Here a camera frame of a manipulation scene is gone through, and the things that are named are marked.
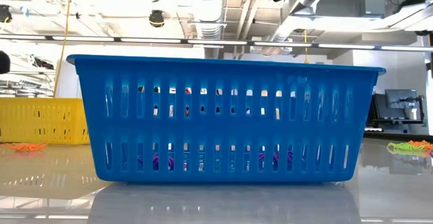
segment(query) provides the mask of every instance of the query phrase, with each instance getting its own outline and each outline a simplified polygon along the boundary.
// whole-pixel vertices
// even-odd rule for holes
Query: ceiling pipe
[[[219,40],[223,33],[224,0],[194,0],[194,18],[199,39]],[[219,48],[204,48],[205,58],[218,58]]]
[[[248,16],[248,21],[246,22],[244,33],[241,36],[242,40],[246,39],[246,37],[248,36],[248,33],[250,32],[252,21],[253,21],[255,15],[256,15],[258,6],[260,5],[261,1],[262,0],[256,0],[256,1],[254,1],[254,4],[253,4],[253,6],[252,6],[252,8],[250,10],[250,15]]]
[[[269,37],[269,42],[283,42],[285,41],[290,33],[296,29],[296,21],[294,20],[293,15],[299,12],[307,15],[314,15],[317,3],[320,0],[296,0],[293,5],[292,10],[289,13],[289,16],[283,21],[281,26],[277,28],[275,33]],[[262,49],[263,55],[271,55],[275,51],[276,47],[264,48]]]
[[[235,39],[239,39],[239,37],[241,35],[241,31],[242,31],[242,28],[244,27],[246,15],[248,13],[248,10],[250,9],[250,4],[251,4],[251,0],[245,0],[244,6],[242,8],[241,18],[240,18],[239,24],[237,25]]]

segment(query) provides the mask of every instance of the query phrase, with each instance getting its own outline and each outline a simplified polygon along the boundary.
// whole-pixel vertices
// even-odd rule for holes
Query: yellow-green cable
[[[63,56],[65,53],[66,39],[68,38],[70,3],[71,3],[71,0],[68,0],[68,9],[66,10],[65,37],[63,39],[62,53],[60,54],[59,67],[57,68],[57,70],[55,72],[54,97],[56,96],[56,93],[57,93],[57,87],[58,87],[59,77],[60,77],[60,70],[62,69],[62,61],[63,61]]]

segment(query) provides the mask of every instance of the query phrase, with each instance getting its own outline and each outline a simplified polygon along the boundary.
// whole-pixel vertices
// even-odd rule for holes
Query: ventilation duct
[[[296,0],[293,8],[291,9],[289,16],[283,21],[277,31],[269,38],[271,42],[283,42],[285,41],[290,33],[296,29],[296,23],[303,18],[294,17],[294,14],[314,15],[317,3],[320,0]],[[262,50],[262,54],[271,55],[276,47],[267,47]]]
[[[194,18],[199,39],[221,39],[223,33],[223,5],[224,0],[194,0]],[[218,48],[204,48],[205,58],[218,58]]]

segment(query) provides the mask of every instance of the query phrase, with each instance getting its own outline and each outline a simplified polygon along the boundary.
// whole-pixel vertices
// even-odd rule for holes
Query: ceiling
[[[251,0],[250,15],[253,12]],[[13,16],[12,22],[0,25],[0,34],[28,34],[63,36],[65,33],[68,0],[0,0],[0,5],[9,5]],[[245,0],[225,0],[224,4],[224,39],[235,39]],[[272,35],[283,21],[282,9],[288,0],[274,3],[272,0],[258,0],[258,8],[253,23],[247,32],[247,39],[252,37],[267,37]],[[149,25],[149,15],[153,9],[164,12],[165,25],[154,28]],[[194,19],[194,0],[71,0],[68,35],[88,37],[158,37],[158,38],[196,38],[196,21]],[[357,40],[365,33],[359,32],[330,32],[326,30],[307,29],[308,42],[348,43]],[[303,32],[293,32],[289,38],[293,41],[304,42]],[[416,36],[412,32],[372,34],[366,43],[374,42],[377,36],[380,43],[386,43],[384,37],[390,36],[389,41],[397,45],[408,45],[415,42]],[[17,70],[46,70],[35,68],[34,57],[41,58],[55,66],[60,56],[59,43],[35,44],[0,40],[1,47],[9,48],[12,60]],[[225,47],[224,51],[231,51],[232,47]],[[310,54],[327,55],[329,49],[311,49]],[[300,55],[304,49],[294,49],[292,55]],[[30,81],[40,80],[43,86],[52,89],[54,76],[52,74],[26,74]],[[14,84],[25,78],[10,76],[6,79],[0,76],[2,86]],[[34,83],[25,85],[39,86]]]

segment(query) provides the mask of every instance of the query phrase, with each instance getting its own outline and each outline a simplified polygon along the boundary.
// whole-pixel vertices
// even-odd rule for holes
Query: basket
[[[99,178],[345,181],[383,68],[72,55]]]
[[[0,98],[0,142],[89,143],[81,99]]]

